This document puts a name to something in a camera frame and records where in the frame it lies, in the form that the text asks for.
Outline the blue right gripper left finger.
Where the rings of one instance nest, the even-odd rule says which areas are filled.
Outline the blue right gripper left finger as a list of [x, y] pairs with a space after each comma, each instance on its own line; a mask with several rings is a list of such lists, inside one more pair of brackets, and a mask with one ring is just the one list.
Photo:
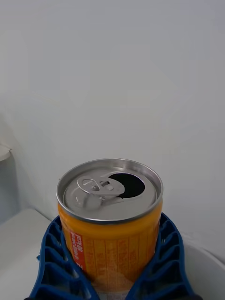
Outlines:
[[50, 223], [43, 236], [38, 260], [39, 269], [30, 300], [99, 299], [67, 249], [59, 217]]

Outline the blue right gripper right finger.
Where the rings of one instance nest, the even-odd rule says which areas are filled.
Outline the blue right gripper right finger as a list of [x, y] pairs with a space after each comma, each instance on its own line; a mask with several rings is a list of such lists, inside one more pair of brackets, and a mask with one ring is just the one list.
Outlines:
[[153, 258], [135, 281], [127, 300], [183, 300], [194, 296], [185, 272], [181, 234], [162, 213]]

